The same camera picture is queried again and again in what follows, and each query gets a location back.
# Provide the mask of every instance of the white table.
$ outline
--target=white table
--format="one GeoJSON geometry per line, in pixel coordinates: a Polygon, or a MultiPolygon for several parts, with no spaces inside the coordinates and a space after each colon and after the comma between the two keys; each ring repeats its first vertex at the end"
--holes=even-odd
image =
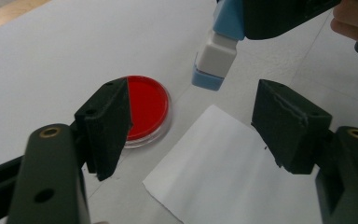
{"type": "MultiPolygon", "coordinates": [[[[91,220],[180,223],[147,193],[145,177],[209,105],[250,125],[258,79],[290,84],[321,30],[332,35],[322,29],[324,13],[277,38],[245,40],[221,90],[206,91],[190,80],[214,6],[213,0],[52,1],[0,27],[0,163],[22,155],[35,129],[70,124],[104,82],[152,77],[171,94],[172,127],[156,144],[125,149],[103,183],[86,175],[91,220]]],[[[316,191],[308,200],[313,218],[304,223],[321,222],[316,191]]]]}

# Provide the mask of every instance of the petri dish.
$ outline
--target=petri dish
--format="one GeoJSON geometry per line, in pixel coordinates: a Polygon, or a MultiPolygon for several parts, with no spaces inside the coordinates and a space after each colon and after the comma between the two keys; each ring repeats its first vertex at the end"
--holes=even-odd
{"type": "Polygon", "coordinates": [[[141,147],[156,141],[170,127],[171,97],[155,79],[128,76],[132,127],[125,147],[141,147]]]}

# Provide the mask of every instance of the plastic rim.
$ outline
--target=plastic rim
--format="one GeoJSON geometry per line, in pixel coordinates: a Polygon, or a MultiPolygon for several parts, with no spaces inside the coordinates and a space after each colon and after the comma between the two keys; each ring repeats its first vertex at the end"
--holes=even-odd
{"type": "Polygon", "coordinates": [[[127,77],[132,127],[125,147],[140,147],[168,131],[171,99],[165,88],[150,77],[127,77]]]}

